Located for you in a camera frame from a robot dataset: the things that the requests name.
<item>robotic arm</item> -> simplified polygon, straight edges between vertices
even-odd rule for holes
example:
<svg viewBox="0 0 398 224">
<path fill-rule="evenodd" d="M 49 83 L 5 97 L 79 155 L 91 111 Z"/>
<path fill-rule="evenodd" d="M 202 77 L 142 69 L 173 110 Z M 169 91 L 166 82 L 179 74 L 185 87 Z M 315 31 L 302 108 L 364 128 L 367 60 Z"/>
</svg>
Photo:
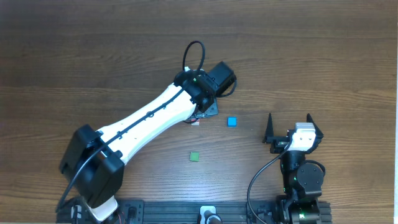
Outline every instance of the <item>robotic arm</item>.
<svg viewBox="0 0 398 224">
<path fill-rule="evenodd" d="M 185 67 L 185 57 L 195 43 L 201 44 L 203 54 L 200 66 L 190 70 Z M 204 56 L 201 42 L 190 43 L 184 53 L 183 70 L 154 101 L 97 131 L 87 124 L 75 131 L 60 163 L 60 171 L 70 184 L 57 211 L 75 184 L 96 222 L 112 221 L 118 207 L 114 195 L 122 185 L 124 166 L 134 154 L 172 125 L 191 117 L 205 117 L 217 97 L 225 96 L 222 93 L 233 83 L 236 87 L 236 76 L 224 62 L 209 73 L 201 70 Z"/>
</svg>

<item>blue cube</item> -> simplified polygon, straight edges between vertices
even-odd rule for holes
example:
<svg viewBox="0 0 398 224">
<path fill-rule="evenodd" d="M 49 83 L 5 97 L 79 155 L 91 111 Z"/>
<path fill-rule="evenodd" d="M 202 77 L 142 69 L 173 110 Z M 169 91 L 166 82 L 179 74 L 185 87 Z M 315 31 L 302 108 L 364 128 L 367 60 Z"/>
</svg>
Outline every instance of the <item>blue cube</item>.
<svg viewBox="0 0 398 224">
<path fill-rule="evenodd" d="M 236 127 L 236 117 L 228 117 L 228 127 L 229 128 Z"/>
</svg>

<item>small cube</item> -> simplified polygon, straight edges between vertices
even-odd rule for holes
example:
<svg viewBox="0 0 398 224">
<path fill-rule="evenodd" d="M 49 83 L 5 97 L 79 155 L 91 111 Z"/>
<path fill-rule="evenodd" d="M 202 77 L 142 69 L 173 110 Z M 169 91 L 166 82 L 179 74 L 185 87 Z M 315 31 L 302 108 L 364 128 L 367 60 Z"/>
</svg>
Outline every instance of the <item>small cube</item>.
<svg viewBox="0 0 398 224">
<path fill-rule="evenodd" d="M 199 152 L 191 152 L 190 161 L 199 162 Z"/>
<path fill-rule="evenodd" d="M 236 117 L 228 117 L 228 127 L 229 128 L 236 127 Z"/>
</svg>

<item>green cube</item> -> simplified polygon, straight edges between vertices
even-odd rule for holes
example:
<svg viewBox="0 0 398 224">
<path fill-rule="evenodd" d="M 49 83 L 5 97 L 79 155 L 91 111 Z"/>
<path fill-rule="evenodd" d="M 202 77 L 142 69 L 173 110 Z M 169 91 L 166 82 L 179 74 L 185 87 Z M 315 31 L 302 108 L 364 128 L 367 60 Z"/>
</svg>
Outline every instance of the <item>green cube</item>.
<svg viewBox="0 0 398 224">
<path fill-rule="evenodd" d="M 191 152 L 190 161 L 199 162 L 199 152 Z"/>
</svg>

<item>brown table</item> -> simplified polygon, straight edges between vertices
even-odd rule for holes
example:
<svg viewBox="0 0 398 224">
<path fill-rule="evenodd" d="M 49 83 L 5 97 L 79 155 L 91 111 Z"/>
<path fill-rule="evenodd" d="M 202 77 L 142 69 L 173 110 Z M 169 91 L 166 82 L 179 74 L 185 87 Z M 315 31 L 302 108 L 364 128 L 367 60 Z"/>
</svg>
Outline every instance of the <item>brown table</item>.
<svg viewBox="0 0 398 224">
<path fill-rule="evenodd" d="M 397 4 L 374 0 L 0 1 L 0 222 L 54 222 L 74 130 L 152 101 L 195 39 L 204 69 L 221 60 L 234 69 L 236 92 L 218 116 L 141 149 L 118 197 L 245 201 L 275 156 L 261 142 L 268 112 L 276 134 L 311 113 L 325 138 L 308 158 L 327 168 L 321 199 L 335 223 L 392 223 Z M 252 189 L 257 199 L 282 193 L 277 165 Z"/>
</svg>

